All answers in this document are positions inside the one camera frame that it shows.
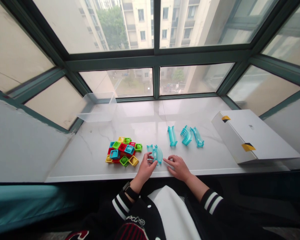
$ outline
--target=marble surface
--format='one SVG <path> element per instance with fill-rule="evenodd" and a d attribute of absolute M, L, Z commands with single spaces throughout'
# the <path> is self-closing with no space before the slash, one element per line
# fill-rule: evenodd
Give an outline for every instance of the marble surface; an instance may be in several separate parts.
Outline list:
<path fill-rule="evenodd" d="M 130 137 L 143 145 L 136 153 L 141 161 L 146 145 L 157 144 L 164 157 L 181 156 L 195 175 L 236 174 L 288 171 L 281 162 L 238 165 L 223 143 L 211 120 L 221 110 L 230 110 L 219 97 L 118 103 L 111 122 L 83 123 L 70 140 L 46 182 L 88 181 L 133 178 L 139 169 L 129 165 L 107 164 L 105 159 L 111 141 Z M 170 147 L 168 126 L 175 126 L 178 140 Z M 195 139 L 185 146 L 180 135 L 185 125 L 197 127 L 204 142 L 197 148 Z M 169 177 L 162 162 L 151 177 Z"/>

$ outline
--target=tree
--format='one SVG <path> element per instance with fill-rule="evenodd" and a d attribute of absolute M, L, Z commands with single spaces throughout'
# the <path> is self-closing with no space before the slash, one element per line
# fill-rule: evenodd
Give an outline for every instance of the tree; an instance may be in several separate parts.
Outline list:
<path fill-rule="evenodd" d="M 172 82 L 179 83 L 184 80 L 184 74 L 182 69 L 177 69 L 172 76 Z"/>
<path fill-rule="evenodd" d="M 122 43 L 125 48 L 128 48 L 121 8 L 114 6 L 108 10 L 102 9 L 97 12 L 97 15 L 109 48 L 112 50 L 121 49 Z"/>

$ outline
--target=right hand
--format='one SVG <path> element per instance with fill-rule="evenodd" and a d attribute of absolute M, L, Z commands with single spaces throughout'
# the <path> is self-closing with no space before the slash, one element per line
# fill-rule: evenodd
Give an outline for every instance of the right hand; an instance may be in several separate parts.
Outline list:
<path fill-rule="evenodd" d="M 174 167 L 174 170 L 168 166 L 168 171 L 177 179 L 186 182 L 190 177 L 191 173 L 183 161 L 183 159 L 176 155 L 170 155 L 168 159 L 163 159 L 167 164 Z"/>

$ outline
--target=blue block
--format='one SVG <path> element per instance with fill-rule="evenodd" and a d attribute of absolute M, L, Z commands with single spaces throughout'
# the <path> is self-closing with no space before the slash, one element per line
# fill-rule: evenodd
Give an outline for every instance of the blue block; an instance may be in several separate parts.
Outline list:
<path fill-rule="evenodd" d="M 127 145 L 126 149 L 124 150 L 126 153 L 133 155 L 135 148 L 131 145 Z"/>
<path fill-rule="evenodd" d="M 110 142 L 110 147 L 109 148 L 112 148 L 112 146 L 114 145 L 115 142 Z"/>
<path fill-rule="evenodd" d="M 111 159 L 120 159 L 120 152 L 119 152 L 119 150 L 118 149 L 112 150 L 110 152 L 110 158 Z"/>

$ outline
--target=clear plastic box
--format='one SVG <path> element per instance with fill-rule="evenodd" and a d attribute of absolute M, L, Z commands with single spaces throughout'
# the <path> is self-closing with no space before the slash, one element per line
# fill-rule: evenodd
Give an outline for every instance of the clear plastic box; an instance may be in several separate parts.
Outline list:
<path fill-rule="evenodd" d="M 114 92 L 88 93 L 78 105 L 76 115 L 85 122 L 108 122 L 112 120 L 116 107 Z"/>

